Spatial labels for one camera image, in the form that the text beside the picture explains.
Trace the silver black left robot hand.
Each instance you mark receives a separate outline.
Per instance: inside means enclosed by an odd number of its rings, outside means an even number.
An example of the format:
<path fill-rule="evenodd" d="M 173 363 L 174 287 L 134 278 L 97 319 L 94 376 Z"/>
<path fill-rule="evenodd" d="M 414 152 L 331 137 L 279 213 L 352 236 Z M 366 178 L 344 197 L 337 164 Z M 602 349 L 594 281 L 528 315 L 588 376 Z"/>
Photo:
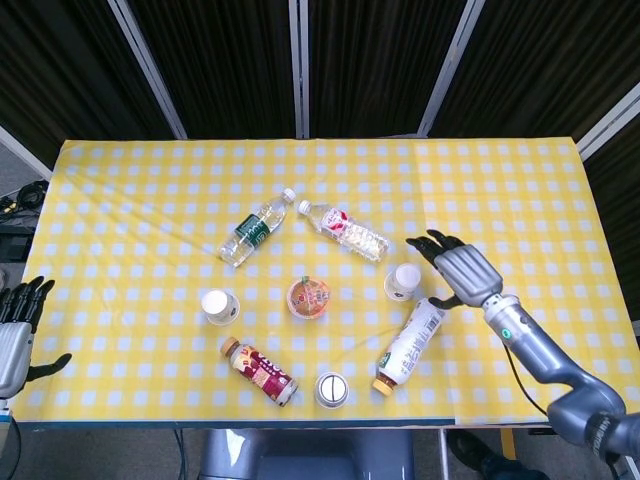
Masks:
<path fill-rule="evenodd" d="M 61 371 L 72 359 L 61 355 L 50 364 L 33 366 L 31 354 L 44 302 L 55 281 L 43 276 L 0 291 L 0 400 L 16 396 L 26 383 Z"/>

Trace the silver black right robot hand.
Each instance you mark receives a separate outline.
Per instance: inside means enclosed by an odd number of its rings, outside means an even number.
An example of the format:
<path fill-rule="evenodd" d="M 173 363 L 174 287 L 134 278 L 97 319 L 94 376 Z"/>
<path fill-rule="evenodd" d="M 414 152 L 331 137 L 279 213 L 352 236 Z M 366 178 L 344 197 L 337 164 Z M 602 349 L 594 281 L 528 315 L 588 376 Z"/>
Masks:
<path fill-rule="evenodd" d="M 503 290 L 503 278 L 484 255 L 473 245 L 457 237 L 428 229 L 427 236 L 406 238 L 442 276 L 453 291 L 445 300 L 430 297 L 429 302 L 440 310 L 466 305 L 479 308 L 493 295 Z"/>

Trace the white paper cup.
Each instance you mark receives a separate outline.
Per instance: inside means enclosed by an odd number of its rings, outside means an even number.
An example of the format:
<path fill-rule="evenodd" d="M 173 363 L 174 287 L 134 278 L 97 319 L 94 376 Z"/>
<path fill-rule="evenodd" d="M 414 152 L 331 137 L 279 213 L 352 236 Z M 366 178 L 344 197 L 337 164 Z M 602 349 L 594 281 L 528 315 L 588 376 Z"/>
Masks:
<path fill-rule="evenodd" d="M 235 295 L 225 290 L 213 289 L 202 297 L 201 308 L 209 323 L 225 326 L 235 321 L 240 304 Z"/>
<path fill-rule="evenodd" d="M 412 263 L 403 263 L 390 272 L 384 281 L 386 295 L 394 301 L 407 301 L 417 290 L 421 271 Z"/>
<path fill-rule="evenodd" d="M 349 397 L 349 385 L 339 373 L 323 373 L 316 380 L 314 397 L 316 402 L 324 408 L 340 408 Z"/>

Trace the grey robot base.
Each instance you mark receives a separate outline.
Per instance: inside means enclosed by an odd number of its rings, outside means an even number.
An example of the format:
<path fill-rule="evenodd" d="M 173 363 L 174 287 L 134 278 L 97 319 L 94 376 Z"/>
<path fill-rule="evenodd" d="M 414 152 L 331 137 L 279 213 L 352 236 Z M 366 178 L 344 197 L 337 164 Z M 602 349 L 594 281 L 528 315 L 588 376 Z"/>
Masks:
<path fill-rule="evenodd" d="M 402 429 L 211 429 L 198 480 L 414 480 Z"/>

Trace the orange jelly cup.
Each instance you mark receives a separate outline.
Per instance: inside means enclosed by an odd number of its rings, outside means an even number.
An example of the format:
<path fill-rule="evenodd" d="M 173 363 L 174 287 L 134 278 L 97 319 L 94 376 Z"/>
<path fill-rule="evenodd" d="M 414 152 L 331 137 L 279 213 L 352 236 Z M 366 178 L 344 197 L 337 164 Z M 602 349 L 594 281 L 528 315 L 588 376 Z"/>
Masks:
<path fill-rule="evenodd" d="M 303 320 L 320 317 L 325 312 L 329 299 L 329 286 L 309 276 L 302 276 L 294 282 L 286 295 L 291 314 Z"/>

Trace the white bottle orange cap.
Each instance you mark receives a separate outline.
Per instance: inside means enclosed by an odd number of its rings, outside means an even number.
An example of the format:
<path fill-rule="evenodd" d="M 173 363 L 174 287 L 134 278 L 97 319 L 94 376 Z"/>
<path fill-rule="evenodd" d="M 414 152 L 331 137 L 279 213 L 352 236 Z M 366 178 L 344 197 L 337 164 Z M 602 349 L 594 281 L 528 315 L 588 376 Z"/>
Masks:
<path fill-rule="evenodd" d="M 422 353 L 438 332 L 444 312 L 428 299 L 419 300 L 404 324 L 378 362 L 372 388 L 384 396 L 405 384 L 416 368 Z"/>

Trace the black device box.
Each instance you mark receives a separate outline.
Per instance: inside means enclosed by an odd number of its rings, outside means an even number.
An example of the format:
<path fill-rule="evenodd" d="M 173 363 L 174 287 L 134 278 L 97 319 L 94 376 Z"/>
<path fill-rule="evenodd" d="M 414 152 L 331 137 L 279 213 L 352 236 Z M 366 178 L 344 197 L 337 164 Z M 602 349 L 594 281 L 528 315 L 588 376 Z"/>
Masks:
<path fill-rule="evenodd" d="M 32 235 L 0 235 L 0 263 L 25 262 L 32 241 Z"/>

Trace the red white label water bottle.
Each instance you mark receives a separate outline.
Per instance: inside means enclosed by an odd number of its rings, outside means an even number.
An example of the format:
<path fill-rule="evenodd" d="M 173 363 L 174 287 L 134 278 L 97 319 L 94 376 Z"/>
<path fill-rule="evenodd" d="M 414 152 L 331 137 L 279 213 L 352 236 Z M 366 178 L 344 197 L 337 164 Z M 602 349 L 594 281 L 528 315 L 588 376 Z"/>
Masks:
<path fill-rule="evenodd" d="M 298 212 L 318 233 L 369 261 L 380 262 L 389 248 L 389 242 L 384 236 L 334 206 L 301 200 Z"/>

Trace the black pleated screen panel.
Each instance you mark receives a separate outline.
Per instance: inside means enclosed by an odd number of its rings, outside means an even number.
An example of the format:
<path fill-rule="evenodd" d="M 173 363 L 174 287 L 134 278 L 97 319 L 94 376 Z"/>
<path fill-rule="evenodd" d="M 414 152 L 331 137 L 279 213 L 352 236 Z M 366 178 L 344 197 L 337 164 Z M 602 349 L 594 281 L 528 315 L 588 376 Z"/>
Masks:
<path fill-rule="evenodd" d="M 0 126 L 47 167 L 67 140 L 173 137 L 107 0 L 0 0 Z"/>
<path fill-rule="evenodd" d="M 295 135 L 287 0 L 127 0 L 190 139 Z"/>
<path fill-rule="evenodd" d="M 466 0 L 309 0 L 310 133 L 418 130 Z"/>
<path fill-rule="evenodd" d="M 585 162 L 626 308 L 640 320 L 640 114 Z"/>
<path fill-rule="evenodd" d="M 579 140 L 640 82 L 640 0 L 486 0 L 432 138 Z"/>

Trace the black shoe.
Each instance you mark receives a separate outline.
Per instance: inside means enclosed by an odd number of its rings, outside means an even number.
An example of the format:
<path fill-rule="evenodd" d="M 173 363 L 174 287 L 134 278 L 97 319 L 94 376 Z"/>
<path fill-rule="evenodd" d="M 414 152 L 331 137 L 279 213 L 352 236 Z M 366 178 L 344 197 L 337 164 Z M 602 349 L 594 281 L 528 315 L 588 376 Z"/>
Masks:
<path fill-rule="evenodd" d="M 517 460 L 510 460 L 495 453 L 467 430 L 449 430 L 446 439 L 453 455 L 461 463 L 478 472 L 483 480 L 550 480 L 542 471 L 526 468 Z"/>

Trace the yellow white checkered tablecloth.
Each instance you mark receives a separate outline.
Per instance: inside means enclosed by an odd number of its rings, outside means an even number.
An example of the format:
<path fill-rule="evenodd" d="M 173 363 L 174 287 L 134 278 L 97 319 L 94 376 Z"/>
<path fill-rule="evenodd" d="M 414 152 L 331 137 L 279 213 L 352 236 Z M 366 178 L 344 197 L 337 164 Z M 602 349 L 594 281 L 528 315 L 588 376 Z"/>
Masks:
<path fill-rule="evenodd" d="M 281 225 L 237 268 L 219 247 L 285 188 Z M 328 204 L 384 236 L 369 261 L 318 233 L 299 202 Z M 587 176 L 568 138 L 497 140 L 68 141 L 60 150 L 24 276 L 55 281 L 32 360 L 72 354 L 59 373 L 12 400 L 18 420 L 348 423 L 534 422 L 563 393 L 507 360 L 482 312 L 448 312 L 409 380 L 382 396 L 376 364 L 411 302 L 390 300 L 387 273 L 421 268 L 420 294 L 449 288 L 406 238 L 436 229 L 476 246 L 508 293 L 585 370 L 640 411 L 640 350 Z M 302 276 L 325 282 L 318 318 L 286 302 Z M 239 301 L 217 326 L 210 290 Z M 249 344 L 298 389 L 283 407 L 221 354 Z M 336 409 L 314 397 L 317 378 L 342 375 Z"/>

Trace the green label water bottle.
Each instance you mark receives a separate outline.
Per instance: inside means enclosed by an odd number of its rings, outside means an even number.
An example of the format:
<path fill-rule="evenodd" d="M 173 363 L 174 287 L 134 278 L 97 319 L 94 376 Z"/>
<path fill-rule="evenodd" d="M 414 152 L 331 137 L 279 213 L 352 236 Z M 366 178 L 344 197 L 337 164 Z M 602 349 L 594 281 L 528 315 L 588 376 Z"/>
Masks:
<path fill-rule="evenodd" d="M 296 199 L 291 188 L 263 203 L 236 226 L 229 238 L 219 247 L 221 260 L 237 268 L 281 225 Z"/>

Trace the red label milk tea bottle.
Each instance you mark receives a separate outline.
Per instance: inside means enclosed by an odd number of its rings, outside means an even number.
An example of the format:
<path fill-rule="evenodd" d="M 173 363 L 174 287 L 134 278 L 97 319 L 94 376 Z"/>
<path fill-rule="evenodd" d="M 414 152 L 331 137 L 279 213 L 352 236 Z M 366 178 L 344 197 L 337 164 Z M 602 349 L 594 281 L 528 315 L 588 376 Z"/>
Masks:
<path fill-rule="evenodd" d="M 253 346 L 228 337 L 220 351 L 236 372 L 278 406 L 286 405 L 297 391 L 298 383 Z"/>

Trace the white screen frame post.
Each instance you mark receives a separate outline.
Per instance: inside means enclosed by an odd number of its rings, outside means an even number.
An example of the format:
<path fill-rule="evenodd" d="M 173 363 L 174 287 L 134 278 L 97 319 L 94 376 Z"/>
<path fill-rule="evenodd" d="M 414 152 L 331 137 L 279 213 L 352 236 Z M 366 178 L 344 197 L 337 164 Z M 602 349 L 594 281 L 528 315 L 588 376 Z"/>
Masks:
<path fill-rule="evenodd" d="M 585 163 L 620 130 L 640 114 L 640 82 L 629 90 L 595 125 L 578 141 L 577 149 Z"/>
<path fill-rule="evenodd" d="M 176 139 L 187 140 L 188 135 L 186 129 L 174 106 L 170 92 L 167 89 L 135 15 L 130 8 L 128 0 L 106 1 L 141 68 L 171 132 Z"/>
<path fill-rule="evenodd" d="M 449 91 L 486 0 L 466 0 L 416 135 L 427 138 Z"/>
<path fill-rule="evenodd" d="M 309 0 L 288 0 L 295 135 L 310 139 Z"/>
<path fill-rule="evenodd" d="M 43 179 L 47 181 L 51 179 L 53 174 L 52 170 L 1 125 L 0 144 L 2 144 L 13 155 L 20 158 Z"/>

